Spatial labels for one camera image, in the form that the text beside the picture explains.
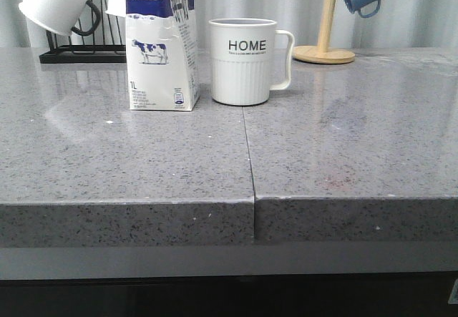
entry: wooden mug stand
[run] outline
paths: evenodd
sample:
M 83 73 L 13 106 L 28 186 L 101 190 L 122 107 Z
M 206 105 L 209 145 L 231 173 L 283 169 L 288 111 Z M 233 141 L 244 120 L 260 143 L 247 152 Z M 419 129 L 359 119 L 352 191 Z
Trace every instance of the wooden mug stand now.
M 355 54 L 351 51 L 329 48 L 335 6 L 336 0 L 324 0 L 318 44 L 295 47 L 293 50 L 295 59 L 319 64 L 344 64 L 355 60 Z

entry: milk carton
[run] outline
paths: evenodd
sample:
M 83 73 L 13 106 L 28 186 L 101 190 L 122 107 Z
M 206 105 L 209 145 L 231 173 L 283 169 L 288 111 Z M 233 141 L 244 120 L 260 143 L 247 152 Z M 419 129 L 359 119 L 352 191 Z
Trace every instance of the milk carton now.
M 126 0 L 130 109 L 190 111 L 199 98 L 194 0 Z

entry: cow illustration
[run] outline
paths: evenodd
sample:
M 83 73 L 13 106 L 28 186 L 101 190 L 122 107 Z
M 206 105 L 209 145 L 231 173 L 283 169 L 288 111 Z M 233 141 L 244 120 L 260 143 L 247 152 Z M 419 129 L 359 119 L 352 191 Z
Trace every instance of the cow illustration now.
M 165 44 L 148 44 L 132 40 L 132 46 L 138 47 L 143 55 L 143 64 L 167 64 L 167 47 Z

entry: countertop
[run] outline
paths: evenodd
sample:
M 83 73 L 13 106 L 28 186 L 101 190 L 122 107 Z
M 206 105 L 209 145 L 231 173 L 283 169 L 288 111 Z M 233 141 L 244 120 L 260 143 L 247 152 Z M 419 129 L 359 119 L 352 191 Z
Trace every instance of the countertop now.
M 293 61 L 253 107 L 211 99 L 202 52 L 192 112 L 42 52 L 0 49 L 0 248 L 458 240 L 458 51 Z

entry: black wire rack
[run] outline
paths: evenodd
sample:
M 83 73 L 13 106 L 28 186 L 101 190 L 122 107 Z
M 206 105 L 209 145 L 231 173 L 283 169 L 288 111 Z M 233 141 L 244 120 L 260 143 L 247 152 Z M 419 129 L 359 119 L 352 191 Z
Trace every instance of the black wire rack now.
M 42 64 L 126 62 L 123 18 L 105 13 L 108 0 L 91 1 L 102 13 L 95 32 L 91 36 L 73 34 L 65 37 L 46 31 L 49 51 L 39 55 Z M 94 24 L 94 14 L 86 9 L 78 20 L 78 26 L 81 29 L 83 24 L 88 23 Z

